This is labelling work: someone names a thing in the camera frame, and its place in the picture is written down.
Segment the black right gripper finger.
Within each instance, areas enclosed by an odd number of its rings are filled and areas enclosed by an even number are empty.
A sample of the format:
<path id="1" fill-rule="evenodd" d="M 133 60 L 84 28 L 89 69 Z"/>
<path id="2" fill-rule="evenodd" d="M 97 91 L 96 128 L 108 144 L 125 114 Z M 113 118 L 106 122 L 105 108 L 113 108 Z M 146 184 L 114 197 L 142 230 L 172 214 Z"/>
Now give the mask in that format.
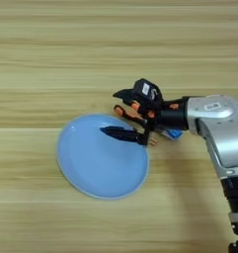
<path id="1" fill-rule="evenodd" d="M 143 146 L 148 144 L 148 130 L 146 130 L 144 133 L 140 133 L 135 129 L 125 129 L 121 126 L 105 126 L 101 127 L 101 131 L 117 140 L 135 142 Z"/>
<path id="2" fill-rule="evenodd" d="M 122 99 L 123 101 L 130 101 L 133 99 L 131 89 L 122 89 L 114 93 L 115 98 Z"/>

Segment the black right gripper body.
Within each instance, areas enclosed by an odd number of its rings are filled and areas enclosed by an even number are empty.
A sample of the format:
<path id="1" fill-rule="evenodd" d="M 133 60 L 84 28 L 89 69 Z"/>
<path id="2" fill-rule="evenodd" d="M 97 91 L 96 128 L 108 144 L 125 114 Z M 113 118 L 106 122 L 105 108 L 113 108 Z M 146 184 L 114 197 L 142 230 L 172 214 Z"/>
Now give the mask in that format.
<path id="1" fill-rule="evenodd" d="M 146 129 L 154 131 L 157 127 L 188 130 L 187 120 L 188 97 L 177 100 L 157 99 L 141 102 L 141 112 L 146 118 Z"/>

